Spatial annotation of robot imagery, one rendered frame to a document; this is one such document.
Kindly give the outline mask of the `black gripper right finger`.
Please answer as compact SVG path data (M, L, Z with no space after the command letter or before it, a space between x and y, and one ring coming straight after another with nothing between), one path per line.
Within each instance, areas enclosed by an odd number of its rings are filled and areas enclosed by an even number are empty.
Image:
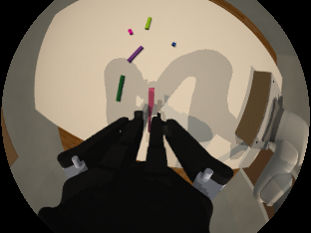
M192 186L212 201L233 176L232 168L211 156L175 119L161 120L154 104L141 191L143 204L158 210L166 207L171 197L164 135Z

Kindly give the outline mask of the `pink rod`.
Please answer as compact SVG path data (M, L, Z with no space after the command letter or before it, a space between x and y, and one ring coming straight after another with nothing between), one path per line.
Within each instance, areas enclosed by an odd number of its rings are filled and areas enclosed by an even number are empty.
M148 123L148 132L151 132L151 123L152 123L152 111L155 101L155 88L149 88L149 123Z

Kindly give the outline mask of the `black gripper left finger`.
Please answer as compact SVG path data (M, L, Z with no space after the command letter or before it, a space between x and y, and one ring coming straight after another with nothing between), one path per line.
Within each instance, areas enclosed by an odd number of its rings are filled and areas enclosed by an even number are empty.
M141 111L134 111L132 120L123 116L61 152L57 159L67 180L94 167L87 179L89 190L99 199L112 197L127 158L137 160L148 119L149 104L145 104Z

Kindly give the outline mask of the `purple rod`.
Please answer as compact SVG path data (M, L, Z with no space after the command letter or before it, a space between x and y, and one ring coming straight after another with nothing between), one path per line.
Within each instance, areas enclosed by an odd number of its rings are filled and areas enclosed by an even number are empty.
M136 55L143 49L144 47L143 46L139 46L134 52L133 54L127 59L128 62L131 62L135 57Z

